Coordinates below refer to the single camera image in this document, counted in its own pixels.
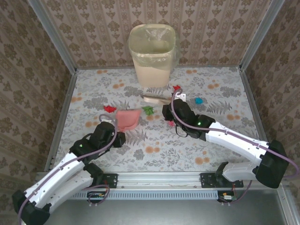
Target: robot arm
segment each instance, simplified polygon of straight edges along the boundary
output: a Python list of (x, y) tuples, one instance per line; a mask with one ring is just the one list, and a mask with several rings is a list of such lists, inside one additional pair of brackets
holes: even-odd
[[(90, 155), (81, 160), (75, 160), (67, 166), (64, 164), (106, 146), (112, 141), (114, 131), (114, 125), (101, 122), (94, 133), (76, 141), (70, 148), (70, 152), (42, 180), (24, 192), (18, 190), (13, 194), (14, 209), (18, 213), (23, 202), (42, 182), (46, 181), (41, 189), (28, 200), (22, 210), (21, 218), (26, 225), (43, 225), (50, 214), (65, 200), (84, 188), (104, 184), (103, 171), (90, 161), (108, 152), (110, 147), (101, 155)], [(124, 142), (125, 134), (118, 132), (111, 147), (122, 147)]]
[[(203, 130), (193, 129), (179, 122), (174, 116), (171, 104), (163, 106), (165, 120), (173, 120), (176, 128), (180, 127), (192, 138), (219, 144), (249, 160), (249, 162), (245, 163), (222, 163), (216, 172), (216, 178), (219, 183), (234, 182), (236, 180), (258, 180), (267, 187), (278, 188), (287, 169), (288, 162), (259, 148), (259, 146), (286, 157), (285, 150), (280, 142), (276, 140), (273, 140), (271, 143), (259, 141), (232, 131), (211, 117), (195, 115), (188, 104), (181, 99), (174, 100), (173, 104), (176, 115), (184, 123), (193, 127), (203, 128)], [(257, 146), (248, 143), (247, 140), (254, 142)]]

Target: table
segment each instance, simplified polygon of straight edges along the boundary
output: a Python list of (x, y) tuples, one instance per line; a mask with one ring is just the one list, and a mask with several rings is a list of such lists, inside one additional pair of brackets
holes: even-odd
[[(249, 102), (237, 67), (175, 68), (163, 88), (142, 88), (134, 69), (78, 70), (55, 165), (76, 140), (92, 133), (104, 105), (118, 110), (153, 106), (154, 115), (143, 111), (134, 130), (126, 131), (126, 143), (94, 161), (105, 172), (215, 171), (220, 163), (246, 160), (217, 144), (179, 137), (162, 115), (161, 105), (152, 105), (142, 95), (169, 98), (179, 85), (196, 114), (206, 114), (244, 135), (259, 139)], [(196, 105), (195, 98), (203, 99)]]

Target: cable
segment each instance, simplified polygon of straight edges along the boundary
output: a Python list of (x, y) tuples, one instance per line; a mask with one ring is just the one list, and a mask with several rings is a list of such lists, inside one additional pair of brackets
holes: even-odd
[(181, 136), (181, 135), (179, 135), (179, 134), (178, 134), (178, 132), (177, 132), (177, 127), (178, 127), (178, 126), (176, 125), (176, 127), (175, 127), (175, 131), (176, 131), (176, 134), (177, 134), (179, 137), (187, 137), (187, 136), (188, 136), (188, 134), (186, 134), (185, 136)]
[(94, 152), (91, 152), (91, 153), (88, 153), (88, 154), (85, 154), (85, 155), (82, 155), (80, 157), (77, 157), (77, 158), (74, 158), (74, 159), (71, 159), (70, 161), (66, 162), (65, 164), (63, 164), (60, 168), (58, 168), (57, 170), (55, 170), (52, 174), (49, 175), (49, 177), (47, 177), (26, 199), (25, 201), (22, 203), (20, 209), (19, 209), (19, 213), (18, 213), (18, 223), (19, 225), (22, 225), (22, 219), (21, 219), (21, 215), (22, 215), (22, 211), (26, 205), (26, 203), (29, 201), (29, 199), (31, 199), (33, 197), (33, 195), (35, 195), (43, 185), (45, 185), (45, 183), (47, 183), (55, 174), (57, 174), (60, 170), (62, 170), (65, 166), (69, 165), (70, 163), (74, 162), (74, 161), (77, 161), (77, 160), (80, 160), (82, 158), (85, 158), (85, 157), (88, 157), (88, 156), (91, 156), (91, 155), (94, 155), (94, 154), (99, 154), (103, 151), (105, 151), (107, 148), (109, 148), (114, 140), (116, 139), (117, 137), (117, 132), (118, 132), (118, 128), (117, 128), (117, 120), (113, 120), (110, 116), (108, 115), (105, 115), (105, 114), (101, 114), (99, 116), (99, 120), (101, 121), (101, 117), (107, 117), (109, 120), (112, 121), (113, 125), (114, 125), (114, 134), (113, 134), (113, 137), (112, 137), (112, 140), (106, 145), (104, 146), (103, 148), (97, 150), (97, 151), (94, 151)]
[(248, 140), (248, 139), (246, 139), (246, 138), (244, 138), (244, 137), (241, 137), (241, 136), (239, 136), (239, 135), (237, 135), (237, 134), (235, 134), (235, 133), (232, 133), (232, 132), (230, 132), (230, 131), (226, 131), (226, 130), (222, 130), (222, 129), (216, 129), (216, 128), (194, 127), (194, 126), (191, 126), (191, 125), (189, 125), (189, 124), (183, 122), (183, 121), (178, 117), (178, 115), (176, 114), (176, 112), (175, 112), (175, 110), (174, 110), (174, 98), (175, 98), (175, 96), (176, 96), (176, 94), (177, 94), (178, 92), (179, 92), (179, 94), (181, 94), (181, 93), (182, 93), (182, 89), (181, 89), (181, 88), (180, 88), (180, 89), (177, 89), (177, 90), (173, 93), (172, 99), (171, 99), (171, 109), (172, 109), (172, 113), (173, 113), (174, 117), (175, 117), (181, 124), (183, 124), (184, 126), (186, 126), (186, 127), (188, 127), (188, 128), (192, 128), (192, 129), (195, 129), (195, 130), (218, 131), (218, 132), (226, 133), (226, 134), (228, 134), (228, 135), (231, 135), (231, 136), (234, 136), (234, 137), (236, 137), (236, 138), (239, 138), (239, 139), (241, 139), (241, 140), (243, 140), (243, 141), (245, 141), (245, 142), (247, 142), (247, 143), (249, 143), (249, 144), (252, 144), (252, 145), (254, 145), (254, 146), (258, 147), (258, 148), (261, 148), (261, 149), (263, 149), (263, 150), (265, 150), (265, 151), (268, 151), (269, 153), (272, 153), (273, 155), (275, 155), (275, 156), (277, 156), (277, 157), (279, 157), (279, 158), (282, 158), (282, 159), (284, 159), (285, 161), (287, 161), (287, 162), (289, 162), (290, 164), (292, 164), (292, 165), (296, 168), (295, 174), (289, 175), (289, 176), (284, 176), (284, 178), (288, 178), (288, 179), (289, 179), (289, 178), (294, 178), (294, 177), (296, 177), (296, 176), (299, 175), (300, 169), (299, 169), (299, 167), (298, 167), (292, 160), (290, 160), (289, 158), (287, 158), (287, 157), (285, 157), (285, 156), (283, 156), (283, 155), (280, 155), (280, 154), (277, 153), (277, 152), (272, 151), (271, 149), (267, 149), (267, 148), (264, 147), (264, 146), (261, 146), (261, 145), (255, 143), (255, 142), (253, 142), (253, 141), (251, 141), (251, 140)]
[[(87, 191), (87, 190), (91, 190), (91, 189), (94, 189), (94, 188), (100, 188), (100, 187), (105, 187), (105, 188), (107, 188), (107, 192), (106, 192), (106, 195), (103, 197), (103, 199), (102, 199), (100, 202), (98, 202), (98, 203), (95, 204), (96, 206), (102, 204), (102, 203), (105, 201), (105, 199), (108, 197), (109, 192), (110, 192), (110, 190), (111, 190), (111, 189), (109, 188), (109, 186), (106, 185), (106, 184), (100, 184), (100, 185), (96, 185), (96, 186), (93, 186), (93, 187), (88, 187), (88, 188), (83, 189), (83, 191)], [(91, 198), (92, 196), (93, 196), (93, 195), (90, 195), (89, 198), (88, 198), (88, 202), (89, 202), (90, 206), (93, 204), (93, 203), (90, 202), (90, 198)]]
[(235, 185), (232, 184), (232, 186), (233, 186), (233, 194), (236, 196)]
[(223, 202), (225, 202), (225, 203), (229, 203), (229, 204), (235, 204), (235, 203), (237, 203), (239, 200), (241, 200), (244, 196), (245, 196), (245, 194), (247, 193), (247, 191), (249, 190), (249, 188), (250, 188), (250, 186), (251, 186), (251, 184), (252, 184), (252, 180), (249, 182), (249, 184), (248, 184), (248, 186), (247, 186), (247, 188), (246, 188), (246, 190), (244, 191), (244, 193), (237, 199), (237, 200), (235, 200), (235, 201), (232, 201), (232, 202), (228, 202), (228, 201), (226, 201), (225, 199), (223, 199), (223, 198), (219, 198), (221, 201), (223, 201)]

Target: floral wallpaper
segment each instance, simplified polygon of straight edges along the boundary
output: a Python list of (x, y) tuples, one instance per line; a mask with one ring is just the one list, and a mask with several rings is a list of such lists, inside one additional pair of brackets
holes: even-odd
[(77, 68), (133, 65), (127, 39), (171, 25), (181, 65), (239, 65), (271, 0), (41, 0)]
[(43, 171), (70, 73), (26, 0), (0, 1), (0, 224)]
[[(246, 69), (267, 137), (300, 165), (300, 1), (286, 0)], [(300, 209), (300, 180), (290, 182)]]

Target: trash can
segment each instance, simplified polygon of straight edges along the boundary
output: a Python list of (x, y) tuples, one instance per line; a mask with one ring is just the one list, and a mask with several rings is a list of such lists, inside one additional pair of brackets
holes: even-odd
[(141, 86), (159, 88), (169, 83), (170, 71), (179, 61), (178, 36), (171, 26), (138, 25), (130, 32), (128, 46)]

